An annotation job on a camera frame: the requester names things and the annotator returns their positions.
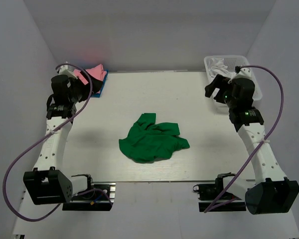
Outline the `green t shirt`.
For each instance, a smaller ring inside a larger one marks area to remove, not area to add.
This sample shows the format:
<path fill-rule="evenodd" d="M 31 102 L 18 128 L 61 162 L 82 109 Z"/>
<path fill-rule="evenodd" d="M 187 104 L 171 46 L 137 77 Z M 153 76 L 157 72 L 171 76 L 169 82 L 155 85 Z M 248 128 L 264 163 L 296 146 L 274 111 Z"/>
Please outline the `green t shirt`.
<path fill-rule="evenodd" d="M 174 152 L 190 148 L 187 139 L 180 137 L 177 123 L 155 122 L 155 113 L 141 114 L 127 137 L 119 139 L 121 153 L 136 163 L 153 163 L 170 159 Z"/>

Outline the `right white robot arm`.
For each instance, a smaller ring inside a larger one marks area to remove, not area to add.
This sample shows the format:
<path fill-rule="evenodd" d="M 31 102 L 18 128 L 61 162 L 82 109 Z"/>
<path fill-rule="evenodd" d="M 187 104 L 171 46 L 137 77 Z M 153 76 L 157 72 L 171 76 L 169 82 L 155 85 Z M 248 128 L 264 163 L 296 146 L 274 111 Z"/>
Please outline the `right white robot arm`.
<path fill-rule="evenodd" d="M 206 208 L 216 207 L 220 198 L 239 198 L 253 215 L 287 213 L 299 193 L 299 184 L 289 180 L 271 149 L 265 132 L 264 120 L 253 106 L 254 82 L 246 77 L 234 79 L 217 75 L 205 87 L 205 96 L 229 108 L 229 119 L 242 139 L 253 166 L 255 183 L 239 178 L 239 174 L 223 173 L 215 179 L 215 188 L 208 193 L 213 202 Z"/>

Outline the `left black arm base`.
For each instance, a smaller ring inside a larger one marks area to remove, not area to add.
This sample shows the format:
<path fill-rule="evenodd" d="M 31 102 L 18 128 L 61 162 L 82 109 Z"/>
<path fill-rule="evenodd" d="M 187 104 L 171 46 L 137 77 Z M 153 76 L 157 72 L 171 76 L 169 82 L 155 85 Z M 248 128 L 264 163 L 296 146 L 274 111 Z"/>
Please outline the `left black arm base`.
<path fill-rule="evenodd" d="M 115 199 L 115 182 L 92 183 L 90 190 L 78 193 L 69 203 L 62 206 L 63 211 L 109 212 Z"/>

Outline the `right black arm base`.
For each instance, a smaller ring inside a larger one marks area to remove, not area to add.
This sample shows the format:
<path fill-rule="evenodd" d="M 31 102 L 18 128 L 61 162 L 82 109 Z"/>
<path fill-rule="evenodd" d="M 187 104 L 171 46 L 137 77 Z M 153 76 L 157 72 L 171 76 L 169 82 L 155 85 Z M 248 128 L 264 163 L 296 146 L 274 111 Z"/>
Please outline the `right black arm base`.
<path fill-rule="evenodd" d="M 215 181 L 212 183 L 196 184 L 193 186 L 192 190 L 194 193 L 198 194 L 198 206 L 199 211 L 204 212 L 209 204 L 218 196 L 218 194 L 223 190 L 223 178 L 233 177 L 233 173 L 219 174 Z M 210 212 L 243 212 L 246 211 L 245 203 L 241 199 L 237 199 L 229 204 L 222 205 L 215 209 L 210 210 Z"/>

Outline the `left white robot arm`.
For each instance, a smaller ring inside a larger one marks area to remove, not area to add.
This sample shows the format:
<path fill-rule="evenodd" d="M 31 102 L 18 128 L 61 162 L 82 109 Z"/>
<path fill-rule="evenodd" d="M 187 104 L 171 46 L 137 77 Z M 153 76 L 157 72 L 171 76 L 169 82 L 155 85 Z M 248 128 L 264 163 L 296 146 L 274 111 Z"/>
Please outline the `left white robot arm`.
<path fill-rule="evenodd" d="M 72 128 L 76 104 L 87 99 L 89 90 L 66 66 L 51 79 L 53 94 L 47 101 L 46 136 L 39 158 L 23 182 L 35 205 L 69 203 L 80 194 L 89 199 L 95 186 L 89 174 L 67 177 L 61 172 L 68 134 Z"/>

